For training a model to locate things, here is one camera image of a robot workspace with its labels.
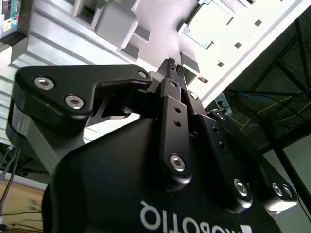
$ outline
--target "yellow cable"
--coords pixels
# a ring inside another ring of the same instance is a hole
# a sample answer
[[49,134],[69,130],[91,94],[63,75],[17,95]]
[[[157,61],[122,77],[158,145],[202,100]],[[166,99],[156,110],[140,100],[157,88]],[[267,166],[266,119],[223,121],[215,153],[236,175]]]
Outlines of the yellow cable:
[[[284,99],[281,99],[279,102],[282,102],[282,101],[285,101],[285,100],[288,100],[288,99],[290,99],[292,96],[288,96],[288,97],[286,97],[286,98],[284,98]],[[264,108],[264,109],[261,109],[260,111],[258,111],[257,113],[262,113],[263,111],[265,111],[265,110],[267,110],[267,109],[269,109],[269,108],[272,108],[273,106],[276,106],[278,104],[278,102],[276,102],[276,103],[274,103],[274,104],[271,104],[270,106],[268,106],[268,107],[266,107],[266,108]],[[250,121],[251,119],[249,118],[248,120],[247,120],[247,122],[245,122],[245,124],[240,128],[240,131],[249,123],[249,121]]]

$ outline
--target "robotiq logo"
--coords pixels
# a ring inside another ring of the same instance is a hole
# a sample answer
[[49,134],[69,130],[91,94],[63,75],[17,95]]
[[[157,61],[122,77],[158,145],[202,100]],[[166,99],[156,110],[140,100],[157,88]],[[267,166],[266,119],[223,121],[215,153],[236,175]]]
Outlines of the robotiq logo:
[[[159,229],[161,225],[161,220],[163,220],[163,233],[189,233],[188,227],[192,224],[195,227],[196,233],[235,233],[234,231],[230,231],[227,228],[222,228],[220,226],[210,226],[207,222],[201,222],[198,224],[193,218],[186,217],[182,221],[182,232],[178,229],[178,221],[177,221],[177,214],[173,213],[173,226],[174,229],[168,229],[167,224],[167,212],[165,210],[162,211],[162,216],[160,215],[159,211],[154,208],[153,206],[148,205],[146,202],[142,201],[141,204],[143,208],[140,212],[140,220],[145,228],[155,231]],[[150,223],[146,220],[146,213],[151,211],[154,213],[156,217],[156,221],[154,223]],[[250,226],[240,225],[242,233],[252,233],[252,229]]]

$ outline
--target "silver screw head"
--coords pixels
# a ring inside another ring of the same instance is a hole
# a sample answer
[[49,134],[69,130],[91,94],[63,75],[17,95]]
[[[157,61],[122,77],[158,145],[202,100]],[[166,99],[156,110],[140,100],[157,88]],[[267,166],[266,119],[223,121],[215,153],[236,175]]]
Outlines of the silver screw head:
[[65,103],[68,107],[73,109],[80,109],[84,105],[83,99],[78,96],[66,96]]
[[221,113],[217,113],[217,116],[219,116],[219,118],[220,118],[221,120],[224,120],[224,119],[225,119]]
[[190,92],[190,95],[191,95],[191,97],[194,98],[195,100],[198,99],[198,96],[197,96],[196,94],[194,94],[193,92]]
[[148,75],[144,72],[144,71],[138,71],[138,74],[140,75],[140,76],[142,76],[143,78],[147,78],[148,77]]
[[288,196],[290,196],[292,198],[293,197],[293,193],[291,192],[289,187],[286,184],[284,184],[283,188],[284,188],[285,192],[288,194]]
[[246,189],[245,185],[239,179],[234,179],[233,184],[241,196],[243,196],[243,197],[247,196],[247,189]]
[[278,194],[280,197],[283,196],[282,190],[278,187],[278,185],[276,183],[272,183],[272,188],[274,189],[276,194]]
[[186,169],[186,165],[185,162],[182,160],[182,158],[180,158],[178,155],[173,154],[170,157],[170,162],[172,164],[172,166],[175,168],[176,171],[184,171]]
[[46,77],[36,77],[34,79],[34,84],[36,85],[36,87],[43,89],[43,90],[51,90],[55,86],[53,81]]

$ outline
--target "black steel beam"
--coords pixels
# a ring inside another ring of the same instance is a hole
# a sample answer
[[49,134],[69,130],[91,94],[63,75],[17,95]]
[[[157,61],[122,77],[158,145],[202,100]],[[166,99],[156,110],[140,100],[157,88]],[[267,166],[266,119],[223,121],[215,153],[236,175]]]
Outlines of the black steel beam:
[[306,90],[304,84],[301,83],[301,81],[299,81],[281,62],[278,61],[276,65],[301,91]]
[[270,96],[300,96],[301,94],[299,93],[286,93],[286,92],[272,92],[272,91],[237,91],[234,89],[226,89],[224,92],[231,92],[231,93],[236,93],[239,94],[240,92],[245,93],[245,94],[250,94],[250,95],[270,95]]
[[[298,141],[299,139],[309,135],[311,132],[311,120],[308,120],[307,122],[297,126],[290,132],[286,133],[284,136],[280,137],[277,140],[277,143],[282,147],[285,148],[292,143]],[[264,148],[261,148],[259,151],[261,154],[265,154],[272,150],[272,146],[269,144],[265,146]]]
[[300,50],[300,56],[301,56],[303,72],[304,72],[304,75],[305,75],[307,88],[310,88],[309,69],[308,69],[308,63],[307,63],[307,58],[306,58],[305,47],[303,45],[303,38],[302,38],[302,33],[301,33],[299,19],[296,19],[295,26],[296,26],[296,31],[297,31],[298,44],[299,44],[299,50]]
[[259,116],[256,112],[254,112],[252,109],[241,103],[238,99],[235,97],[230,99],[230,106],[234,106],[237,110],[239,110],[241,113],[245,114],[247,117],[252,119],[253,121],[257,123],[261,123],[264,121],[264,118]]
[[298,173],[296,172],[294,166],[292,165],[291,161],[285,154],[284,150],[282,149],[281,145],[277,142],[276,138],[274,137],[273,133],[270,130],[270,125],[267,124],[260,124],[262,131],[264,132],[266,138],[270,142],[276,156],[278,157],[279,161],[281,162],[282,166],[284,167],[287,175],[293,182],[294,187],[298,195],[301,197],[302,201],[304,202],[308,212],[311,214],[311,194],[308,191],[307,187],[304,185],[303,181],[299,177]]
[[283,50],[279,53],[279,55],[275,58],[275,60],[268,66],[268,68],[262,73],[262,75],[257,79],[257,81],[253,84],[253,86],[251,87],[251,91],[254,91],[259,84],[261,84],[261,82],[268,76],[268,74],[270,73],[270,71],[273,69],[274,67],[274,63],[275,61],[277,61],[279,58],[283,57],[284,54],[286,54],[286,52],[293,46],[293,44],[297,41],[298,37],[297,35],[295,35],[290,41],[289,43],[283,48]]

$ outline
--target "wall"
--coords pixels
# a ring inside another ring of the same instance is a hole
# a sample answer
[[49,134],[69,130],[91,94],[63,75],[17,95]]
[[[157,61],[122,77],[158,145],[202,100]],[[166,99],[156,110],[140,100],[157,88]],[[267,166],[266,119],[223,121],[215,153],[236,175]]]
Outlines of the wall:
[[[295,167],[305,186],[311,191],[311,135],[302,138],[284,149],[288,158]],[[265,158],[277,169],[277,171],[290,182],[283,166],[274,151],[266,153]],[[276,216],[283,233],[310,233],[311,223],[299,204]]]

